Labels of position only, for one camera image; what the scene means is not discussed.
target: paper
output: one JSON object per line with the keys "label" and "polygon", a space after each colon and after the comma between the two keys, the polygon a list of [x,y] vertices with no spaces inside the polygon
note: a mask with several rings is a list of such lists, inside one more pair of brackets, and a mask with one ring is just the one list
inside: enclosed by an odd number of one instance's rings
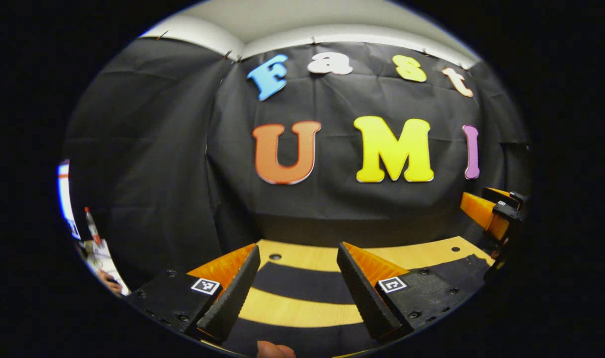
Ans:
{"label": "paper", "polygon": [[114,277],[114,280],[117,281],[122,289],[122,295],[129,295],[130,290],[123,282],[123,279],[119,275],[119,272],[116,270],[114,266],[114,262],[112,261],[112,257],[110,256],[110,251],[107,248],[107,242],[105,239],[101,240],[101,244],[97,244],[94,241],[86,242],[86,247],[91,246],[88,252],[88,258],[86,259],[86,264],[95,273],[98,277],[98,271],[101,269],[106,274]]}

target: yellow stripe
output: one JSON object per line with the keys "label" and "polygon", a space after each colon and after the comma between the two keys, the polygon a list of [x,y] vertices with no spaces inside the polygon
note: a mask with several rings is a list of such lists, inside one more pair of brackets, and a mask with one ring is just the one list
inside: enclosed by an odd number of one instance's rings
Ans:
{"label": "yellow stripe", "polygon": [[[340,272],[336,263],[337,248],[270,240],[259,240],[257,244],[260,247],[260,268],[271,262],[294,268]],[[452,251],[453,247],[458,247],[459,251]],[[432,267],[465,258],[470,254],[485,259],[488,265],[495,262],[488,254],[459,236],[419,245],[366,250],[407,269]],[[282,258],[269,259],[272,254],[280,254]],[[331,327],[362,322],[362,317],[354,304],[303,301],[271,294],[257,288],[250,288],[239,318],[273,326],[296,328]]]}
{"label": "yellow stripe", "polygon": [[[273,242],[271,240],[259,240],[257,244],[260,247],[259,269],[266,263],[271,262],[287,267],[340,272],[340,268],[336,262],[338,249],[335,247],[296,245]],[[458,247],[460,250],[454,252],[452,251],[453,247]],[[471,254],[475,254],[480,259],[485,259],[488,265],[492,265],[495,262],[487,253],[472,245],[461,236],[432,243],[365,250],[406,269],[432,267],[462,259]],[[269,258],[272,254],[280,254],[282,258],[272,260]]]}
{"label": "yellow stripe", "polygon": [[333,357],[333,358],[346,358],[346,357],[350,357],[350,356],[354,356],[356,354],[360,354],[360,353],[364,353],[370,351],[370,349],[367,349],[366,351],[359,351],[359,352],[355,352],[355,353],[349,353],[349,354],[345,354],[344,356],[337,356],[337,357]]}
{"label": "yellow stripe", "polygon": [[[452,251],[453,247],[458,247],[459,251]],[[475,254],[480,259],[485,259],[489,266],[495,262],[487,253],[472,245],[461,236],[419,245],[380,247],[365,250],[406,269],[434,267],[434,265],[463,259],[472,254]]]}
{"label": "yellow stripe", "polygon": [[239,318],[274,326],[317,328],[362,323],[355,304],[302,301],[250,288]]}
{"label": "yellow stripe", "polygon": [[[337,264],[337,247],[318,247],[309,245],[296,245],[293,243],[273,242],[271,240],[259,240],[256,243],[260,247],[260,267],[271,262],[287,267],[322,270],[329,272],[340,272]],[[279,260],[269,258],[272,254],[282,256]]]}
{"label": "yellow stripe", "polygon": [[221,351],[226,351],[226,352],[230,352],[230,353],[233,353],[233,354],[238,354],[239,356],[241,356],[241,355],[242,355],[242,354],[240,354],[240,353],[236,353],[236,352],[228,351],[227,349],[222,348],[222,347],[219,347],[219,346],[218,346],[218,345],[216,345],[216,344],[211,344],[211,343],[210,343],[210,342],[208,342],[208,341],[201,340],[200,342],[201,342],[202,344],[211,345],[212,347],[215,347],[215,348],[217,348],[217,349],[220,349]]}

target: white ceiling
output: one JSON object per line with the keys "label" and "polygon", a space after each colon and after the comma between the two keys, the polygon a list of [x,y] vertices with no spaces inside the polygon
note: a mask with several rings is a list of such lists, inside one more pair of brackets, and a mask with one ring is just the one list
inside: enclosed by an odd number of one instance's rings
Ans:
{"label": "white ceiling", "polygon": [[433,39],[479,60],[437,25],[387,0],[207,0],[180,14],[213,23],[244,43],[313,25],[375,25]]}

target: monitor screen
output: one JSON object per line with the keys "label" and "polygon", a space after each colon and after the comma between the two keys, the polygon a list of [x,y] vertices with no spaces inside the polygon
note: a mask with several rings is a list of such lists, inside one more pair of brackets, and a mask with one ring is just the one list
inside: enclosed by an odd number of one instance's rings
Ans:
{"label": "monitor screen", "polygon": [[81,240],[82,238],[79,236],[79,231],[77,230],[77,224],[75,223],[75,218],[73,217],[73,206],[70,202],[70,188],[68,186],[68,168],[70,166],[70,161],[66,159],[61,162],[57,167],[57,187],[59,188],[59,204],[62,209],[62,216],[68,222],[68,226],[70,226],[71,235],[77,240]]}

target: hand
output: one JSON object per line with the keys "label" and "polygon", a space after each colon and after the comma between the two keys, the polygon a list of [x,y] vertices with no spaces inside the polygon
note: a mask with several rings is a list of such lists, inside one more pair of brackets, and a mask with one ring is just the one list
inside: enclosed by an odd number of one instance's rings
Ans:
{"label": "hand", "polygon": [[110,290],[112,292],[114,292],[115,294],[120,295],[121,294],[121,285],[116,283],[116,282],[110,282],[108,281],[109,279],[114,280],[114,277],[111,274],[107,274],[105,273],[102,269],[99,269],[99,279],[101,279],[101,281],[104,283],[104,285],[107,286],[107,288],[110,288]]}
{"label": "hand", "polygon": [[266,341],[259,341],[258,358],[296,358],[293,349],[284,345],[275,345]]}

